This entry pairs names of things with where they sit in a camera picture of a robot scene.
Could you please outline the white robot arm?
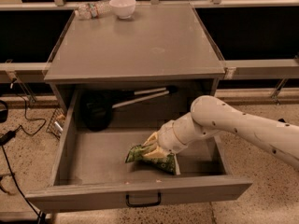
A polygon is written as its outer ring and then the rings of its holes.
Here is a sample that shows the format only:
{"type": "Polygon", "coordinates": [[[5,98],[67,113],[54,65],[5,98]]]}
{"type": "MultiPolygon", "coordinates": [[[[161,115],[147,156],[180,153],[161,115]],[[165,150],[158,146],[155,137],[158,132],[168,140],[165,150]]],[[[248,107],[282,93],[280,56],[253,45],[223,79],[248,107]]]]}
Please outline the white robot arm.
{"type": "Polygon", "coordinates": [[[241,112],[209,95],[196,98],[190,111],[170,120],[144,143],[148,158],[178,154],[199,140],[219,132],[233,133],[270,153],[295,169],[299,168],[299,127],[241,112]]]}

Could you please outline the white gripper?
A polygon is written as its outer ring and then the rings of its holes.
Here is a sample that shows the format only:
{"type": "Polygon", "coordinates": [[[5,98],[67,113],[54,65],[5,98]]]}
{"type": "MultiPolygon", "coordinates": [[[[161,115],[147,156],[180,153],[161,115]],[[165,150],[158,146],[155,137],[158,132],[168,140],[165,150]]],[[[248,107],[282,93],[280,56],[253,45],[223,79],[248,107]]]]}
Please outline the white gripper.
{"type": "Polygon", "coordinates": [[[157,147],[159,145],[162,148],[156,148],[150,153],[144,154],[144,159],[162,159],[168,155],[168,152],[178,154],[187,147],[176,137],[173,124],[173,120],[168,121],[158,132],[152,133],[144,142],[143,147],[157,147]]]}

